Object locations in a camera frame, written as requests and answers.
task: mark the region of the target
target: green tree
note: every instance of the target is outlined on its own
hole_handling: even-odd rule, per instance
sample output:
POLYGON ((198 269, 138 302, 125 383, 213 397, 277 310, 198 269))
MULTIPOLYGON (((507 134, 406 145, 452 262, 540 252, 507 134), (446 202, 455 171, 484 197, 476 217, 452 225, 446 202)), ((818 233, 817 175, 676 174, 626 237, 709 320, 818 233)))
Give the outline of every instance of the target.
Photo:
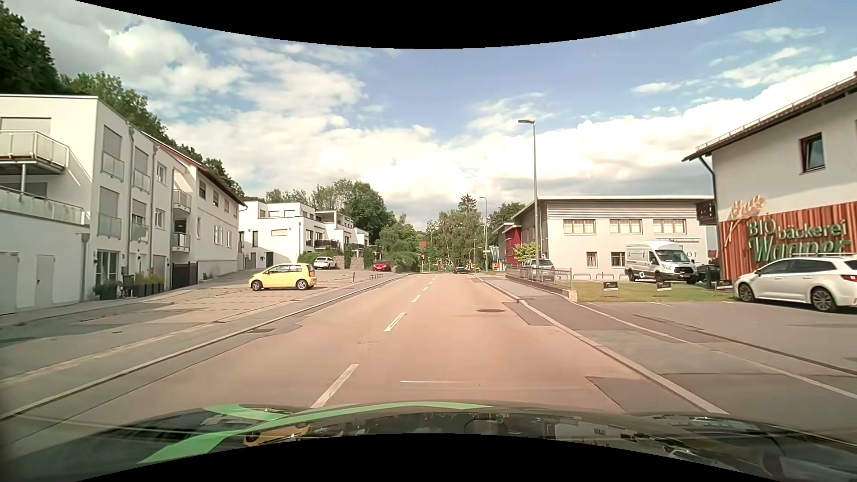
POLYGON ((0 93, 74 93, 59 80, 45 36, 0 0, 0 93))

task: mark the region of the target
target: wooden facade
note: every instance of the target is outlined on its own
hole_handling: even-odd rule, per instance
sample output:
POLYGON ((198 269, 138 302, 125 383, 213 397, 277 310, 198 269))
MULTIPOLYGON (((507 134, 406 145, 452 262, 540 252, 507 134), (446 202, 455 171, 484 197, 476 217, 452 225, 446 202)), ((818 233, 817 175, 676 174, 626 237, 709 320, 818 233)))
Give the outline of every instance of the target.
POLYGON ((722 277, 735 280, 796 253, 857 252, 855 230, 857 201, 723 221, 722 277))

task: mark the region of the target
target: yellow car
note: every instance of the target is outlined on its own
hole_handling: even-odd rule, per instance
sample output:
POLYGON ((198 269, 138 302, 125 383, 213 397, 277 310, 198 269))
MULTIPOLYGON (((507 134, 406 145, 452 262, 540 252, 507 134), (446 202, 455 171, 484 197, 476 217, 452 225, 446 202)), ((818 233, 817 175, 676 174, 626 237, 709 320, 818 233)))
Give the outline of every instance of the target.
POLYGON ((305 290, 315 286, 315 268, 306 262, 275 264, 250 278, 249 286, 255 292, 266 288, 305 290))

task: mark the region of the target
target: white road line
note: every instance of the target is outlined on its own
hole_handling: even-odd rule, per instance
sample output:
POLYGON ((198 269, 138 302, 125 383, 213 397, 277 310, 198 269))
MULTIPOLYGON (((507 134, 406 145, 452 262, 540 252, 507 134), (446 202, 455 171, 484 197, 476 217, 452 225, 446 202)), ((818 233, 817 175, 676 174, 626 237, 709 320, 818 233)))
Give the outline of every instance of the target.
POLYGON ((402 316, 404 316, 404 315, 405 315, 404 313, 399 313, 399 315, 398 315, 398 316, 396 316, 396 319, 395 319, 395 320, 393 320, 393 322, 392 322, 392 323, 390 323, 390 326, 388 326, 387 328, 385 328, 385 329, 384 329, 384 331, 390 331, 391 329, 393 329, 393 327, 394 327, 394 326, 396 326, 396 323, 398 323, 398 322, 399 322, 399 320, 401 320, 401 319, 402 319, 402 316))
POLYGON ((0 414, 0 420, 5 420, 5 419, 8 419, 8 418, 10 418, 10 417, 14 417, 15 415, 20 415, 20 414, 22 414, 22 413, 24 413, 24 412, 28 412, 28 411, 30 411, 30 410, 33 410, 33 409, 34 409, 34 408, 36 408, 36 407, 41 407, 41 406, 46 405, 46 404, 48 404, 48 403, 51 403, 51 402, 53 402, 53 401, 61 400, 61 399, 65 398, 65 397, 67 397, 67 396, 69 396, 69 395, 74 395, 74 394, 79 393, 79 392, 82 392, 82 391, 84 391, 84 390, 86 390, 86 389, 90 389, 91 387, 96 387, 96 386, 98 386, 98 385, 100 385, 100 384, 102 384, 102 383, 109 382, 110 380, 113 380, 114 378, 123 377, 123 376, 125 376, 125 375, 128 375, 129 373, 134 373, 135 371, 140 371, 140 370, 142 370, 142 369, 144 369, 144 368, 147 368, 147 367, 149 367, 149 366, 152 366, 152 365, 158 364, 158 363, 160 363, 160 362, 162 362, 162 361, 165 361, 165 360, 168 360, 168 359, 171 359, 171 358, 175 358, 175 357, 178 357, 178 356, 184 355, 184 354, 185 354, 185 353, 187 353, 187 352, 193 352, 194 350, 198 350, 198 349, 200 349, 200 348, 203 348, 204 346, 213 345, 214 343, 217 343, 217 342, 219 342, 219 341, 226 340, 226 339, 231 338, 231 337, 233 337, 233 336, 238 336, 238 335, 240 335, 240 334, 242 334, 242 333, 246 333, 246 332, 248 332, 248 331, 250 331, 250 330, 254 330, 254 329, 257 329, 257 328, 259 328, 259 327, 263 327, 263 326, 265 326, 265 325, 271 324, 271 323, 273 323, 273 322, 277 322, 277 321, 282 320, 282 319, 284 319, 284 318, 287 318, 287 317, 289 317, 289 316, 294 316, 294 315, 296 315, 296 314, 298 314, 298 313, 303 313, 304 311, 314 310, 314 309, 316 309, 316 308, 318 308, 318 307, 320 307, 320 306, 324 306, 325 304, 332 303, 332 302, 334 302, 334 301, 336 301, 336 300, 338 300, 338 299, 346 298, 346 297, 349 297, 349 296, 353 296, 355 293, 359 293, 359 292, 364 292, 364 291, 366 291, 366 290, 370 290, 370 289, 374 288, 375 286, 380 285, 381 283, 387 283, 388 281, 394 281, 394 280, 401 280, 402 278, 391 278, 391 279, 389 279, 389 280, 383 280, 383 281, 381 281, 380 283, 375 283, 375 284, 373 284, 373 285, 366 286, 366 287, 364 287, 364 288, 360 288, 359 290, 355 290, 355 291, 353 291, 353 292, 349 292, 349 293, 346 293, 346 294, 344 294, 344 295, 337 296, 336 298, 331 298, 331 299, 328 299, 327 301, 322 301, 321 303, 314 304, 314 305, 309 306, 309 307, 307 307, 307 308, 302 308, 302 309, 300 309, 300 310, 292 311, 291 313, 289 313, 289 314, 287 314, 287 315, 277 316, 277 317, 275 317, 275 318, 271 318, 270 320, 266 320, 266 321, 264 321, 264 322, 256 323, 256 324, 255 324, 255 325, 253 325, 253 326, 250 326, 250 327, 247 327, 247 328, 241 328, 241 329, 239 329, 238 331, 233 331, 232 333, 225 334, 225 335, 223 335, 223 336, 219 336, 219 337, 217 337, 217 338, 215 338, 215 339, 213 339, 213 340, 203 341, 202 343, 200 343, 200 344, 198 344, 198 345, 194 345, 194 346, 191 346, 191 347, 188 347, 188 348, 184 348, 184 349, 182 349, 182 350, 179 350, 179 351, 177 351, 177 352, 170 353, 170 354, 168 354, 168 355, 164 355, 163 357, 159 357, 159 358, 156 358, 156 359, 154 359, 154 360, 149 360, 149 361, 147 361, 147 362, 143 362, 143 363, 141 363, 141 364, 139 364, 139 365, 132 366, 131 368, 126 368, 125 370, 117 371, 116 373, 113 373, 113 374, 108 375, 108 376, 106 376, 106 377, 101 377, 101 378, 99 378, 98 380, 93 380, 93 381, 91 381, 91 382, 89 382, 89 383, 84 383, 84 384, 79 385, 79 386, 77 386, 77 387, 74 387, 74 388, 72 388, 72 389, 65 390, 65 391, 64 391, 64 392, 62 392, 62 393, 59 393, 59 394, 56 394, 56 395, 47 396, 47 397, 45 397, 45 398, 43 398, 43 399, 41 399, 41 400, 37 400, 37 401, 31 402, 31 403, 27 403, 26 405, 24 405, 24 406, 22 406, 22 407, 17 407, 17 408, 16 408, 16 409, 14 409, 14 410, 11 410, 11 411, 6 412, 6 413, 2 413, 2 414, 0 414))
POLYGON ((323 407, 324 404, 326 404, 327 401, 330 400, 330 397, 332 397, 333 394, 335 394, 337 390, 342 388, 342 385, 343 385, 343 383, 345 383, 345 380, 348 380, 348 377, 350 377, 351 374, 354 373, 354 370, 356 370, 358 366, 360 366, 359 363, 352 363, 351 366, 346 368, 345 371, 342 372, 342 375, 340 375, 339 378, 336 379, 336 382, 333 382, 333 385, 331 385, 330 388, 327 389, 327 391, 325 393, 321 394, 319 399, 316 400, 315 403, 309 407, 310 408, 323 407))

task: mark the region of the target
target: grass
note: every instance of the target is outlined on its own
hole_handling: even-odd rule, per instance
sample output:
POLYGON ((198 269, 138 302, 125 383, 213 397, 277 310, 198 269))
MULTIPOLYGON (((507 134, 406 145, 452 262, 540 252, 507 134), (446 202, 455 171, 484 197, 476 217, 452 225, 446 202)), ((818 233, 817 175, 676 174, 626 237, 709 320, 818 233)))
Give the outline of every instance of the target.
POLYGON ((600 282, 575 281, 578 301, 723 301, 732 299, 732 290, 707 290, 687 283, 673 283, 673 289, 659 292, 655 283, 619 281, 619 290, 605 292, 600 282))

